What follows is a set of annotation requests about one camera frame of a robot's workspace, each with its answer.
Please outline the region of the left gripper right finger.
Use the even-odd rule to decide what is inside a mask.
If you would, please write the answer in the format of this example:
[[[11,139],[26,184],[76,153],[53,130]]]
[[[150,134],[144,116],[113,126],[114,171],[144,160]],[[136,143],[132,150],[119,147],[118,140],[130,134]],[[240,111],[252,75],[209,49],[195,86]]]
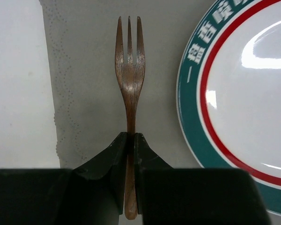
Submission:
[[[248,172],[227,168],[173,168],[137,133],[134,174],[138,212],[145,225],[268,225]]]

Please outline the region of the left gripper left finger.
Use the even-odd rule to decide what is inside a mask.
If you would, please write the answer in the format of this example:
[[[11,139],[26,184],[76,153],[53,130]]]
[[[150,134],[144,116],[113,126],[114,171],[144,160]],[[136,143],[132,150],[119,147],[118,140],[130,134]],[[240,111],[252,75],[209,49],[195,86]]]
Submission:
[[[75,169],[0,169],[0,225],[116,225],[127,134]]]

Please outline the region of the grey cloth placemat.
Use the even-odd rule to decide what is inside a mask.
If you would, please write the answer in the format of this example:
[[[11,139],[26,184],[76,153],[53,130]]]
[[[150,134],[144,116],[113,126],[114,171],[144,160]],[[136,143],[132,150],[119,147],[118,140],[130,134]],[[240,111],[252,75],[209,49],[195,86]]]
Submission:
[[[122,131],[126,113],[115,75],[118,19],[136,38],[140,17],[146,73],[136,130],[169,165],[198,167],[182,135],[176,80],[185,46],[211,0],[42,0],[61,167],[77,168]]]

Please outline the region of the brown wooden fork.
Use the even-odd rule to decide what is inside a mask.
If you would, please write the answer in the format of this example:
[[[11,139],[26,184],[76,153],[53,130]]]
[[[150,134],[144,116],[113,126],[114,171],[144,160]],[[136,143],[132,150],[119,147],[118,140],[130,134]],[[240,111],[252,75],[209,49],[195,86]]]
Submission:
[[[131,19],[128,19],[127,63],[124,63],[123,33],[121,17],[118,19],[115,45],[115,74],[125,104],[127,124],[127,164],[124,192],[124,213],[128,220],[138,215],[135,175],[134,175],[134,137],[138,101],[145,78],[145,49],[141,17],[137,17],[136,63],[133,64]]]

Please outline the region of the white plate green red rim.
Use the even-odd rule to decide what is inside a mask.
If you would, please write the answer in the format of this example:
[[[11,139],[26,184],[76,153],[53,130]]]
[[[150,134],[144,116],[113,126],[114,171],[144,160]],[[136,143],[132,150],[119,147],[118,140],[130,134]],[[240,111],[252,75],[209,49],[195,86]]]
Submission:
[[[177,113],[203,168],[251,174],[281,216],[281,0],[218,0],[184,50]]]

